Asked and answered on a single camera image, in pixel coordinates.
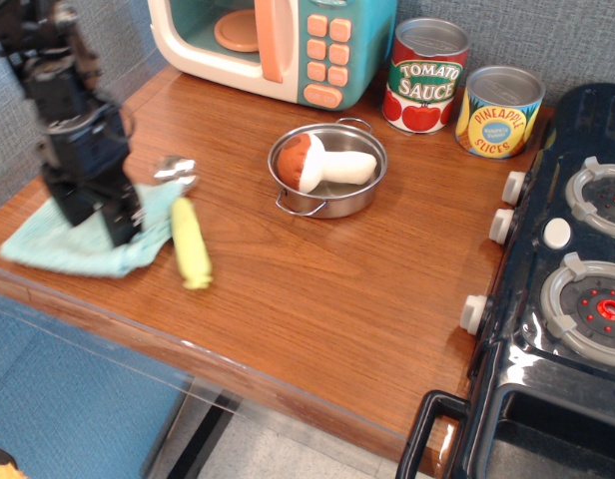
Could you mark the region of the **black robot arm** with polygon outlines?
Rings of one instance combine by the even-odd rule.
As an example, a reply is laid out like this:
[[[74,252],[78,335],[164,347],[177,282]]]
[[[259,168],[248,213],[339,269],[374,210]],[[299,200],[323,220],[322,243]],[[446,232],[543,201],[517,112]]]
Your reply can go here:
[[[124,172],[132,126],[99,87],[99,57],[65,1],[0,1],[0,55],[32,101],[43,135],[42,177],[77,226],[103,216],[115,246],[142,228],[138,194]]]

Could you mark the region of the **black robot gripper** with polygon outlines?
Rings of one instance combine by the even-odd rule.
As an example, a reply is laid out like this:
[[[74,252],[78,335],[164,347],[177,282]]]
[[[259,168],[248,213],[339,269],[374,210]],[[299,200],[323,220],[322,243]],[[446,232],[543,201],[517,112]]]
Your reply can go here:
[[[72,66],[35,69],[35,105],[46,143],[44,181],[73,226],[97,208],[114,246],[142,230],[144,210],[124,172],[130,153],[121,106]]]

